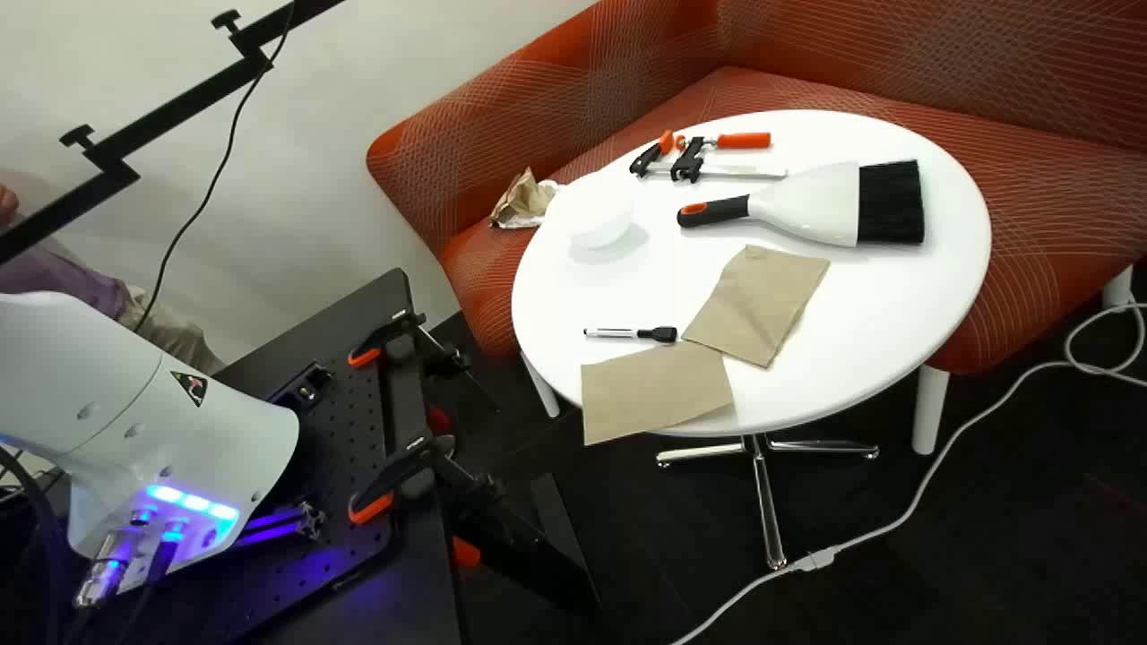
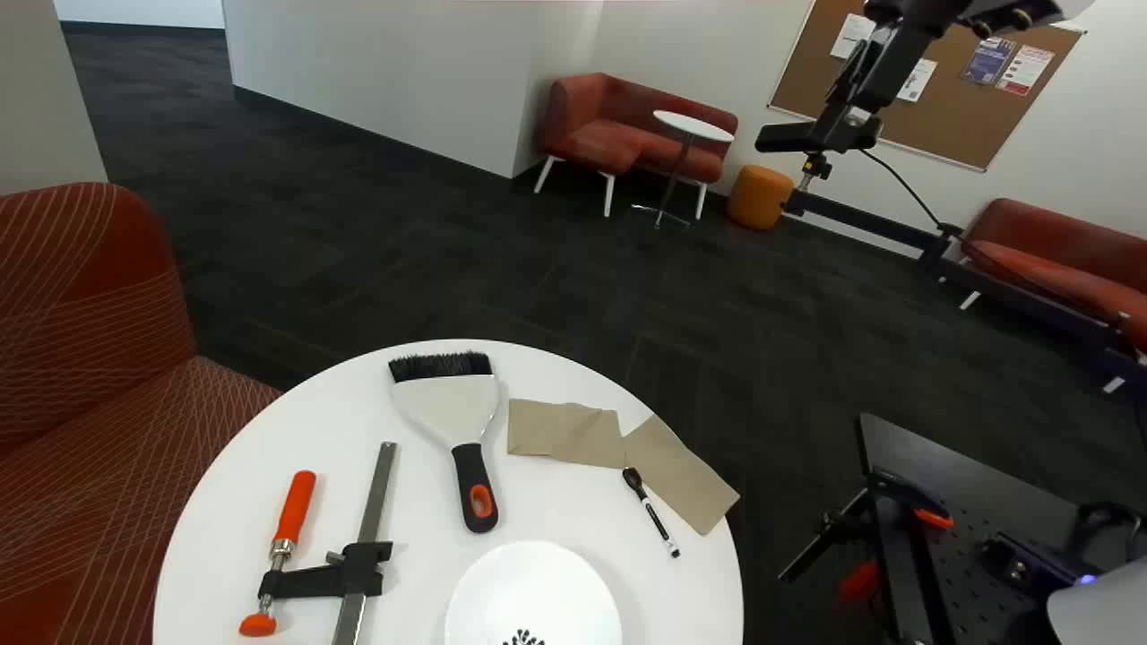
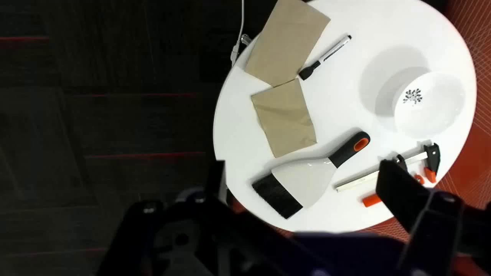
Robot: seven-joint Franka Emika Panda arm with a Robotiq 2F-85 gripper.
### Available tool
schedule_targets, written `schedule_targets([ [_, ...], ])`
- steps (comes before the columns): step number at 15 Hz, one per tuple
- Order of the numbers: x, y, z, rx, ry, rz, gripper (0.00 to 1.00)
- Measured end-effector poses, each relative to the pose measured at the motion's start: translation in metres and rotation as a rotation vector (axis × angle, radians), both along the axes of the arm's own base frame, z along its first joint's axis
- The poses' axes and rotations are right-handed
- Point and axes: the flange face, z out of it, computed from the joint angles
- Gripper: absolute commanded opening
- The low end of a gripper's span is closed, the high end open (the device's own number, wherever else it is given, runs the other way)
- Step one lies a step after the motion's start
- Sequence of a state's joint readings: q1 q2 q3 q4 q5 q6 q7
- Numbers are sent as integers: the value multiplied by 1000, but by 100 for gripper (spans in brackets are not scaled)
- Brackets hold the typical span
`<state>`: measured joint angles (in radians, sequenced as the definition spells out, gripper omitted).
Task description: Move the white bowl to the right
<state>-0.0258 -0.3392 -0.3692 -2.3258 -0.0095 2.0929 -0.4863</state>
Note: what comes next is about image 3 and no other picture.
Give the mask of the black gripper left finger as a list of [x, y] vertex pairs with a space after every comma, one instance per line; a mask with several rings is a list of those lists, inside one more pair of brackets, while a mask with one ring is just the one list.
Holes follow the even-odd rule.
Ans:
[[226, 164], [177, 202], [132, 204], [97, 276], [328, 276], [324, 260], [220, 198]]

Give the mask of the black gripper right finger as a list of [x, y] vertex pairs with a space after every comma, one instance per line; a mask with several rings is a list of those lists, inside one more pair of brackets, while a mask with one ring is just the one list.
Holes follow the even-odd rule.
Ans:
[[410, 233], [397, 262], [402, 276], [451, 276], [459, 254], [491, 271], [490, 208], [425, 188], [393, 161], [381, 162], [376, 195]]

